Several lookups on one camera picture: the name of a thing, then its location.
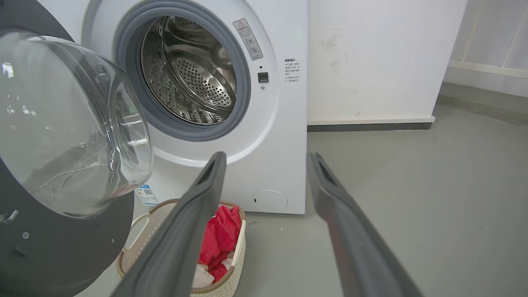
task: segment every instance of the gray floor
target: gray floor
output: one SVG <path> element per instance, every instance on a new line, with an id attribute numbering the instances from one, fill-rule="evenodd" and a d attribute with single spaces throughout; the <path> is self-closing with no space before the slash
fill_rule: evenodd
<path id="1" fill-rule="evenodd" d="M 308 135 L 425 296 L 528 295 L 528 129 L 437 106 L 430 131 Z M 236 296 L 339 296 L 325 223 L 248 214 Z M 138 209 L 136 215 L 145 212 Z M 109 296 L 111 266 L 79 296 Z"/>

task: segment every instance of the laundry basket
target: laundry basket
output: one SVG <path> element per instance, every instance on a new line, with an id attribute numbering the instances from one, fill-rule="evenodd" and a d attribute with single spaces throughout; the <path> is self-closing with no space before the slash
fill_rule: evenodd
<path id="1" fill-rule="evenodd" d="M 116 263 L 117 273 L 121 277 L 125 277 L 126 273 L 130 270 L 134 262 L 138 259 L 141 252 L 145 249 L 148 242 L 152 239 L 158 228 L 161 226 L 165 218 L 173 210 L 179 199 L 167 200 L 160 203 L 154 209 L 148 213 L 139 216 L 132 222 L 131 229 L 134 228 L 140 221 L 146 219 L 146 223 L 141 229 L 139 235 L 134 239 L 130 246 L 123 247 L 123 250 L 119 254 Z M 237 205 L 220 201 L 220 205 L 233 208 Z M 239 216 L 242 221 L 242 227 L 240 228 L 240 234 L 238 236 L 237 245 L 234 250 L 232 266 L 228 269 L 227 273 L 216 283 L 206 287 L 194 287 L 191 289 L 191 296 L 203 297 L 203 296 L 215 296 L 215 297 L 232 297 L 237 290 L 238 281 L 240 279 L 240 273 L 242 272 L 242 266 L 244 264 L 244 256 L 246 255 L 246 214 L 239 207 Z"/>

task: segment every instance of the wall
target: wall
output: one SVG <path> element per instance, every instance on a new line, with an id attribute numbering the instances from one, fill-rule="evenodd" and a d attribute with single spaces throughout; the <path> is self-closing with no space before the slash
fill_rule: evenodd
<path id="1" fill-rule="evenodd" d="M 311 0 L 308 123 L 433 121 L 465 6 Z"/>
<path id="2" fill-rule="evenodd" d="M 527 0 L 468 0 L 444 81 L 528 97 L 527 49 Z"/>

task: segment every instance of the basket rim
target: basket rim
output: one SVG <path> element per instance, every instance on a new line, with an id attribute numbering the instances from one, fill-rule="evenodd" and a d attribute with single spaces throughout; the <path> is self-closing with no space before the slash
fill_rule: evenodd
<path id="1" fill-rule="evenodd" d="M 151 209 L 148 213 L 152 215 L 154 213 L 154 211 L 160 209 L 161 207 L 164 207 L 165 205 L 171 204 L 171 203 L 178 203 L 178 201 L 179 201 L 179 199 L 170 199 L 170 200 L 163 201 L 162 203 L 158 204 L 156 207 Z M 229 201 L 223 201 L 223 200 L 220 200 L 219 206 L 220 205 L 230 206 L 230 207 L 238 206 L 235 203 L 232 203 L 232 202 L 229 202 Z M 241 221 L 245 221 L 246 220 L 246 213 L 244 212 L 244 210 L 242 210 L 242 208 L 240 206 L 238 206 L 238 214 L 240 216 L 240 220 Z M 117 274 L 119 274 L 119 276 L 121 278 L 123 278 L 123 277 L 125 277 L 127 275 L 125 273 L 125 271 L 123 271 L 123 267 L 122 267 L 122 261 L 123 261 L 123 256 L 124 255 L 125 255 L 125 252 L 121 251 L 119 253 L 119 256 L 118 256 L 117 261 L 116 261 Z M 194 288 L 191 288 L 191 294 L 209 293 L 211 291 L 214 291 L 214 290 L 220 288 L 231 277 L 233 272 L 234 272 L 234 266 L 231 266 L 231 267 L 229 267 L 228 271 L 224 274 L 224 276 L 219 281 L 217 281 L 214 284 L 205 286 L 205 287 L 194 287 Z"/>

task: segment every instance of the red cloth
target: red cloth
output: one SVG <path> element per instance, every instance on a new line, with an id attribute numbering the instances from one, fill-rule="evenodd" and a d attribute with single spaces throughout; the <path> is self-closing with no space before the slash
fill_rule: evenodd
<path id="1" fill-rule="evenodd" d="M 208 266 L 209 273 L 214 276 L 214 282 L 220 280 L 227 272 L 222 261 L 237 245 L 242 221 L 238 215 L 238 206 L 229 209 L 218 207 L 216 215 L 209 220 L 200 249 L 198 263 Z"/>

